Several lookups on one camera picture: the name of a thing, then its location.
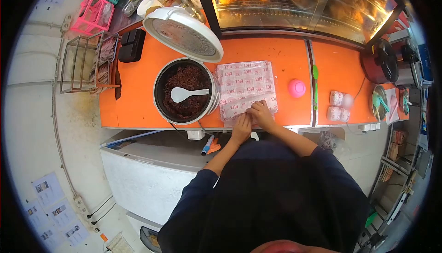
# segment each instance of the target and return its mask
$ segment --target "hand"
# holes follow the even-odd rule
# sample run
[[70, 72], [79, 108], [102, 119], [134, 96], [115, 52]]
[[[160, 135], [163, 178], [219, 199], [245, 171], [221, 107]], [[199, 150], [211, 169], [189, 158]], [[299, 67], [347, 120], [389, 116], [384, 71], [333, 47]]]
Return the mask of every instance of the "hand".
[[251, 116], [247, 113], [241, 114], [237, 119], [235, 126], [232, 130], [232, 137], [229, 142], [232, 142], [236, 146], [240, 146], [251, 135]]
[[265, 131], [270, 132], [277, 124], [272, 118], [272, 114], [267, 106], [266, 101], [256, 101], [247, 109], [247, 113], [251, 114], [258, 125]]

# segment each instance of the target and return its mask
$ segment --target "orange tag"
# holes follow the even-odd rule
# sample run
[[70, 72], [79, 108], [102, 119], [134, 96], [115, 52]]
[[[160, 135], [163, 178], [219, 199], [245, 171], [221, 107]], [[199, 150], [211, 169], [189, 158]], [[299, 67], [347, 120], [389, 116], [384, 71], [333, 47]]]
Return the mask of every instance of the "orange tag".
[[106, 236], [104, 235], [104, 233], [101, 233], [100, 237], [104, 240], [104, 242], [107, 242], [108, 239], [106, 238]]

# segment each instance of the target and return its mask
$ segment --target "container lid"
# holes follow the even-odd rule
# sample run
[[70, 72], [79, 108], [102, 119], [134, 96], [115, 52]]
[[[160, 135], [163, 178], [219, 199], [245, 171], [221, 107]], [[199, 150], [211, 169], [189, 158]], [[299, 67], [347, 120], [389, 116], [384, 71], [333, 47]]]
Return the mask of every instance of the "container lid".
[[155, 39], [194, 60], [216, 63], [224, 55], [213, 31], [181, 7], [157, 9], [146, 16], [143, 26]]
[[396, 82], [399, 78], [399, 71], [397, 68], [397, 57], [391, 44], [380, 38], [375, 44], [375, 51], [378, 56], [375, 58], [375, 64], [381, 66], [385, 78], [390, 82]]

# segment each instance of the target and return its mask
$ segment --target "green tongs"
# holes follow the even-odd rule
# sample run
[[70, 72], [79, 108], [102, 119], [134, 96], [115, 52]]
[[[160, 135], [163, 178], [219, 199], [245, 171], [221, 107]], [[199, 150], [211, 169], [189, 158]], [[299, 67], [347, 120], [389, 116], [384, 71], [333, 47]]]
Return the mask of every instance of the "green tongs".
[[313, 65], [313, 78], [315, 79], [315, 103], [313, 109], [318, 110], [318, 67], [316, 65]]

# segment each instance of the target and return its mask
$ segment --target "pink bowl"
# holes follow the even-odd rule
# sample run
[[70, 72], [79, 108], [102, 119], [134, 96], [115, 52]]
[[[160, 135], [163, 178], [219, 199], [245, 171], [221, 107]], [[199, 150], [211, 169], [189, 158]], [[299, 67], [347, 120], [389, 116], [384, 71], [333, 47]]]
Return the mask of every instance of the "pink bowl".
[[305, 84], [299, 79], [292, 79], [289, 82], [289, 94], [299, 98], [305, 94]]

